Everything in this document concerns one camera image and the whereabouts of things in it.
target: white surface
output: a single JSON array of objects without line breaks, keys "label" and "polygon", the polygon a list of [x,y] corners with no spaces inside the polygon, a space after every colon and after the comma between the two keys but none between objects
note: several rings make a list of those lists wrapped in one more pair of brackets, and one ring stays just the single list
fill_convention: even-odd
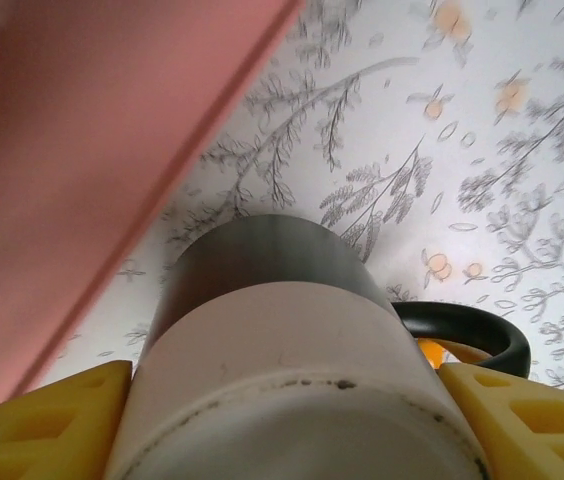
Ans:
[{"label": "white surface", "polygon": [[342,234],[389,298],[505,315],[564,382],[564,0],[308,3],[45,382],[135,359],[182,249],[271,211]]},{"label": "white surface", "polygon": [[[382,444],[396,450],[378,457]],[[305,463],[266,460],[288,449]],[[397,317],[339,288],[281,282],[207,302],[156,342],[131,386],[106,478],[338,479],[366,464],[364,478],[479,479],[479,452]],[[431,463],[419,465],[419,454]]]}]

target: black mug handle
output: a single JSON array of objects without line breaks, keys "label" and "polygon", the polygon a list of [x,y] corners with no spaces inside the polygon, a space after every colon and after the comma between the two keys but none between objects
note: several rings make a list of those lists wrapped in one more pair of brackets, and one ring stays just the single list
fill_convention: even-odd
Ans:
[{"label": "black mug handle", "polygon": [[482,350],[490,358],[477,365],[527,378],[531,347],[512,323],[473,307],[440,302],[395,302],[393,308],[415,338],[447,340]]}]

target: white mug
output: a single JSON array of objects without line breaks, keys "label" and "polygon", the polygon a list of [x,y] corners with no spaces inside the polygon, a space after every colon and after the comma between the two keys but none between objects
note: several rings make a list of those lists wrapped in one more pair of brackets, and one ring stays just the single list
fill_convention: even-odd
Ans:
[{"label": "white mug", "polygon": [[242,219],[178,264],[106,480],[489,478],[459,408],[338,237]]}]

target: wallpaper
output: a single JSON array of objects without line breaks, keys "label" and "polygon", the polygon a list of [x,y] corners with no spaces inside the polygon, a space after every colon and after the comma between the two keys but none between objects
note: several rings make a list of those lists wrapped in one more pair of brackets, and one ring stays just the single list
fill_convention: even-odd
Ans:
[{"label": "wallpaper", "polygon": [[564,0],[310,0],[45,382],[135,361],[178,255],[269,212],[390,300],[504,316],[564,388]]}]

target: pink board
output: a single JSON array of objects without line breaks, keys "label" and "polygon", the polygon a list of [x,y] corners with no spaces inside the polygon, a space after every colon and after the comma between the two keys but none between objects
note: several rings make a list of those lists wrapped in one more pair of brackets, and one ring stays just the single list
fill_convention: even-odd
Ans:
[{"label": "pink board", "polygon": [[0,401],[26,391],[299,0],[20,0],[0,31]]}]

